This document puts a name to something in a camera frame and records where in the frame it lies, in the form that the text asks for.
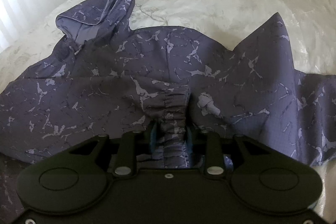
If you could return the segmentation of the purple patterned hooded jacket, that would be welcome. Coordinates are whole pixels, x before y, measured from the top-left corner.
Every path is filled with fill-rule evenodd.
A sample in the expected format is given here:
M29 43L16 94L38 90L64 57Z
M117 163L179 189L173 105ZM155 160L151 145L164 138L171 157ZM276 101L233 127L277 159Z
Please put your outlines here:
M192 166L187 125L241 133L307 165L335 159L335 76L294 68L280 14L233 50L197 30L132 30L135 0L86 0L56 17L63 37L1 93L1 153L39 162L93 136L159 120L139 166Z

